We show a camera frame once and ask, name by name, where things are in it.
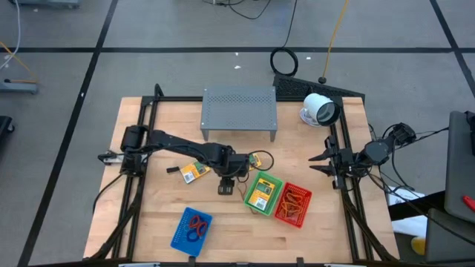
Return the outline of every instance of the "yellow cable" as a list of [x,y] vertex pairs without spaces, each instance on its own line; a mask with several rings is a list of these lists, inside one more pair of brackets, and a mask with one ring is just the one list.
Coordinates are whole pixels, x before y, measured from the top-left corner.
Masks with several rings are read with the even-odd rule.
[[12,56],[14,59],[16,59],[16,61],[18,63],[20,63],[21,66],[23,66],[26,70],[28,70],[30,75],[35,79],[34,81],[31,81],[31,80],[12,80],[11,82],[37,83],[38,82],[38,77],[35,75],[35,73],[33,71],[31,71],[30,68],[25,63],[23,63],[17,56],[15,56],[12,53],[12,51],[10,51],[10,49],[8,49],[8,47],[3,42],[0,42],[0,45],[10,54],[10,56]]
[[324,78],[325,78],[325,73],[327,72],[328,62],[330,60],[330,52],[332,51],[332,46],[333,46],[333,42],[335,41],[336,32],[340,28],[341,20],[343,19],[343,15],[344,15],[345,11],[347,11],[347,6],[348,6],[349,2],[350,2],[350,0],[345,0],[344,6],[341,9],[340,17],[338,18],[338,21],[336,22],[335,29],[333,31],[332,39],[330,40],[330,46],[328,47],[328,52],[327,52],[327,60],[325,61],[324,75],[322,75],[322,77],[324,77]]

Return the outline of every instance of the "red plastic basket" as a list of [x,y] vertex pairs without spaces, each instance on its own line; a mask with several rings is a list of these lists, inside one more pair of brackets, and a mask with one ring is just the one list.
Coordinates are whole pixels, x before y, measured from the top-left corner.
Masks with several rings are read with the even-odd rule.
[[[288,208],[287,210],[284,208],[284,206],[287,207],[289,205],[284,204],[284,202],[290,202],[290,197],[294,198],[294,200],[298,199],[298,206],[301,207],[300,212],[292,212],[289,211],[290,208]],[[284,189],[282,190],[281,199],[277,204],[274,216],[279,220],[283,220],[284,222],[289,223],[293,226],[302,228],[311,198],[311,191],[298,187],[297,185],[293,185],[290,182],[286,182]]]

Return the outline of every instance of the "gray floor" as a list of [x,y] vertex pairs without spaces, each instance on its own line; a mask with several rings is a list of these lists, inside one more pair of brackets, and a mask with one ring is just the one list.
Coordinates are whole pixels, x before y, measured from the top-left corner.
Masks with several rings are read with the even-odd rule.
[[[343,0],[300,0],[289,46],[325,47]],[[94,47],[111,0],[84,0],[78,10],[22,8],[23,47]],[[236,9],[256,13],[264,1]],[[460,47],[475,47],[473,1],[439,1]],[[274,47],[282,45],[292,2],[274,0],[261,18],[248,21],[228,8],[202,1],[119,0],[105,47]],[[16,12],[0,1],[0,41],[14,46]],[[337,47],[450,47],[429,1],[351,1]],[[0,258],[14,266],[59,150],[90,53],[20,53],[41,80],[39,94],[0,94],[0,115],[17,130],[0,159]],[[297,78],[315,81],[324,53],[298,53]],[[464,54],[475,68],[475,54]],[[292,63],[278,56],[282,71]],[[16,63],[0,79],[24,78]],[[416,131],[447,126],[452,110],[475,110],[474,95],[452,53],[334,53],[328,85],[367,94],[367,117],[378,134],[395,122]],[[271,85],[268,53],[102,53],[74,131],[30,264],[80,260],[91,206],[103,166],[96,159],[110,143],[119,101],[152,94],[199,96],[212,85]],[[398,151],[401,175],[417,191],[445,187],[447,134]],[[394,176],[392,169],[382,170]]]

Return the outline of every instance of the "yellow object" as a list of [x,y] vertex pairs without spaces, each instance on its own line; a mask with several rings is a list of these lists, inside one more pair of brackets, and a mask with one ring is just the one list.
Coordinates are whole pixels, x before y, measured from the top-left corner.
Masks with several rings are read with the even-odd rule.
[[196,179],[207,174],[211,170],[210,167],[199,163],[198,161],[188,164],[187,166],[180,169],[185,182],[189,184],[190,182],[195,181]]
[[254,153],[254,154],[251,154],[251,156],[249,156],[249,170],[252,171],[254,170],[255,167],[259,167],[262,165],[262,162],[261,162],[261,159],[259,159],[259,156],[257,153]]
[[268,201],[270,200],[270,196],[274,192],[274,188],[275,185],[273,183],[260,178],[249,198],[249,204],[264,211]]
[[10,49],[8,49],[8,47],[3,42],[0,42],[0,45],[10,54],[10,56],[12,56],[14,59],[16,59],[16,61],[18,63],[20,63],[21,66],[23,66],[26,70],[28,70],[30,75],[35,79],[34,81],[31,81],[31,80],[11,80],[11,82],[37,83],[38,78],[36,77],[36,74],[33,71],[31,71],[30,68],[25,63],[23,63],[16,55],[14,55],[12,53],[12,51],[10,51]]
[[325,77],[325,73],[327,73],[328,62],[330,60],[330,52],[332,51],[332,46],[333,46],[333,42],[335,41],[336,32],[340,28],[341,20],[343,19],[344,13],[347,11],[347,6],[349,2],[350,0],[345,0],[343,8],[341,9],[340,17],[338,18],[335,29],[333,30],[332,39],[330,40],[330,46],[328,47],[327,60],[325,61],[324,75],[322,75],[322,77]]
[[425,239],[422,237],[414,237],[410,241],[410,246],[413,248],[414,252],[418,255],[424,256],[425,254]]

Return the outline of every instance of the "perforated metal platform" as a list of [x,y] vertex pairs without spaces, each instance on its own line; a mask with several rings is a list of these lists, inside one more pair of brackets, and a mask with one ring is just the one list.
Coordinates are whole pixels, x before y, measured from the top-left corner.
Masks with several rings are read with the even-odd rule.
[[201,131],[207,141],[209,130],[277,131],[274,87],[215,87],[203,94]]

